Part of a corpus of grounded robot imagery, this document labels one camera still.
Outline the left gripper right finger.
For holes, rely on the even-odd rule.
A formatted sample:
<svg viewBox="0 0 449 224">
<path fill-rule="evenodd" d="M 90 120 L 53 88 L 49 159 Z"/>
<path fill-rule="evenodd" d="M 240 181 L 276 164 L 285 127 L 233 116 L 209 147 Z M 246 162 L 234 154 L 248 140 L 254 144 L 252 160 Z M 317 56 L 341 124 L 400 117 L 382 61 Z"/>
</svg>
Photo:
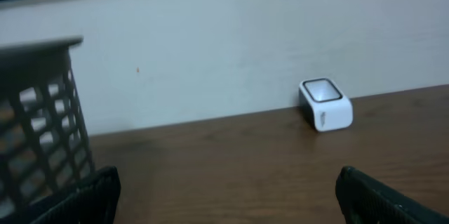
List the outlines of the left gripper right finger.
<svg viewBox="0 0 449 224">
<path fill-rule="evenodd" d="M 448 217 L 352 166 L 337 177 L 335 195 L 347 223 L 448 224 Z"/>
</svg>

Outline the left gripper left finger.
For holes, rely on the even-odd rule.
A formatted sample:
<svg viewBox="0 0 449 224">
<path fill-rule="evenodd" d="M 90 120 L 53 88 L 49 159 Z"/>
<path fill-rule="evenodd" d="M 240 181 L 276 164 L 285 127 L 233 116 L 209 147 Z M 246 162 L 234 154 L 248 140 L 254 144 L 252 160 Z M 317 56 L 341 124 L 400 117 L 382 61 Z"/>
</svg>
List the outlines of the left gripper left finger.
<svg viewBox="0 0 449 224">
<path fill-rule="evenodd" d="M 113 224 L 121 182 L 115 166 L 95 171 L 1 219 L 1 224 Z"/>
</svg>

